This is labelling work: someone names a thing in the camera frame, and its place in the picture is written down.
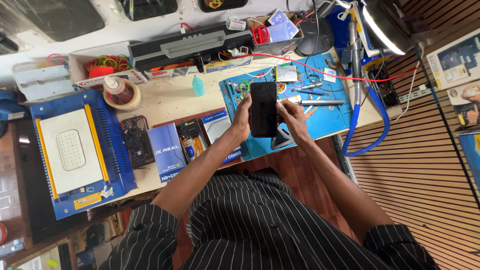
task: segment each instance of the lcd separator machine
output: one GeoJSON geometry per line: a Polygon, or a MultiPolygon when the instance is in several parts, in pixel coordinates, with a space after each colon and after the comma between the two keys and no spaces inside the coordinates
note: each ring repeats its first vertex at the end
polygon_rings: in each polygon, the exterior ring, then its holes
{"type": "Polygon", "coordinates": [[[30,111],[57,220],[137,188],[115,109],[98,90],[30,111]]]}
{"type": "Polygon", "coordinates": [[[228,30],[225,23],[181,35],[131,44],[128,46],[133,66],[140,72],[193,60],[203,73],[202,57],[207,59],[220,51],[247,46],[252,40],[250,29],[228,30]]]}

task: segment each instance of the phone screen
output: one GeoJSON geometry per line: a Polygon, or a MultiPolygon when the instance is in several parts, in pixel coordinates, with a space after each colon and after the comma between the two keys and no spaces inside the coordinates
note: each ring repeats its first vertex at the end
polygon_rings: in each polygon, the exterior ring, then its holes
{"type": "Polygon", "coordinates": [[[276,136],[276,83],[251,83],[252,137],[273,138],[276,136]]]}

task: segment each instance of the black and white striped shirt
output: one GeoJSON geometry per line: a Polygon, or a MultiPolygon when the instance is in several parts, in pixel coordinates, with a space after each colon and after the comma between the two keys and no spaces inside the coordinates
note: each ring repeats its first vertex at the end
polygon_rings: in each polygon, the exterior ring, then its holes
{"type": "MultiPolygon", "coordinates": [[[[295,199],[273,173],[214,175],[189,212],[193,253],[184,270],[438,269],[407,226],[377,226],[360,246],[295,199]]],[[[162,208],[137,208],[125,238],[99,269],[171,269],[178,229],[162,208]]]]}

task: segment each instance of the desk surface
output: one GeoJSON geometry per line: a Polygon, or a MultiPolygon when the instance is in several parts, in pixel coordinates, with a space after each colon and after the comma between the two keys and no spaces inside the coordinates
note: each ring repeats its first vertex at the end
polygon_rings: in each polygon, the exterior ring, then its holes
{"type": "MultiPolygon", "coordinates": [[[[338,61],[335,50],[332,48],[328,52],[334,55],[334,60],[338,61]]],[[[292,59],[303,58],[295,53],[291,54],[292,59]]],[[[244,66],[242,69],[246,72],[254,72],[263,68],[271,67],[277,59],[263,58],[254,60],[252,64],[244,66]]],[[[143,95],[141,107],[134,112],[118,112],[119,121],[133,116],[143,115],[147,118],[148,126],[172,121],[189,115],[198,114],[200,112],[214,110],[225,107],[225,102],[220,91],[218,83],[226,78],[241,75],[243,72],[238,68],[232,68],[224,71],[213,72],[209,74],[197,74],[203,80],[205,87],[205,95],[198,97],[192,88],[193,76],[180,76],[170,78],[169,80],[149,81],[146,84],[139,85],[143,95]]],[[[346,87],[352,85],[350,80],[344,80],[346,87]]],[[[354,99],[353,88],[348,90],[350,100],[354,99]]],[[[390,117],[399,115],[402,112],[400,106],[396,106],[388,110],[390,117]]],[[[381,121],[378,110],[373,105],[370,98],[367,98],[363,104],[358,120],[358,126],[369,125],[381,121]]],[[[136,190],[130,191],[125,197],[134,196],[143,192],[148,192],[161,187],[167,183],[161,183],[155,163],[145,166],[146,169],[134,170],[135,179],[138,185],[136,190]]]]}

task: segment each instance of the slatted wooden wall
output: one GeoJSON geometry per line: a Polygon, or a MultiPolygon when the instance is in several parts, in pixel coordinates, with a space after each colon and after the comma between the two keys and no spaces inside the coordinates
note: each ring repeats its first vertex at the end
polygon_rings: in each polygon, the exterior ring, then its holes
{"type": "MultiPolygon", "coordinates": [[[[430,29],[439,29],[478,19],[480,1],[411,0],[404,10],[424,14],[430,29]]],[[[388,66],[388,72],[408,71],[417,60],[415,53],[409,53],[388,66]]],[[[411,81],[412,74],[393,80],[399,96],[408,93],[411,81]]],[[[425,83],[420,70],[414,90],[425,83]]],[[[448,102],[443,92],[438,98],[448,102]]],[[[450,120],[455,117],[449,109],[445,113],[450,120]]],[[[375,141],[383,127],[358,129],[349,151],[375,141]]],[[[392,123],[378,147],[350,160],[359,185],[396,222],[410,227],[442,269],[480,269],[480,210],[431,94],[411,101],[408,112],[392,123]]]]}

